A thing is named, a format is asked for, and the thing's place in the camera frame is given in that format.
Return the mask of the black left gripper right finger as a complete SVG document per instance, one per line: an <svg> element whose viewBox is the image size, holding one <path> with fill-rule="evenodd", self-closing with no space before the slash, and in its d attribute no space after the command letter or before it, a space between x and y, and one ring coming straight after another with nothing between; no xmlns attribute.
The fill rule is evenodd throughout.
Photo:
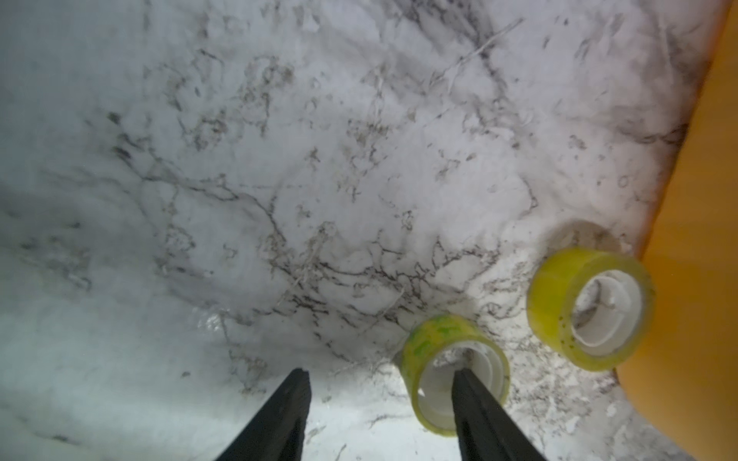
<svg viewBox="0 0 738 461"><path fill-rule="evenodd" d="M455 372L452 403L463 461L545 460L470 369Z"/></svg>

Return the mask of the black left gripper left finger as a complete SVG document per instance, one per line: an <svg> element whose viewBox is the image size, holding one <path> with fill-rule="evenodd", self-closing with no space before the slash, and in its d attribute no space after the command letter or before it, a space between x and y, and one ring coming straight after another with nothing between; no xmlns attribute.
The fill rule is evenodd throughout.
<svg viewBox="0 0 738 461"><path fill-rule="evenodd" d="M292 370L217 461L300 461L311 407L309 373Z"/></svg>

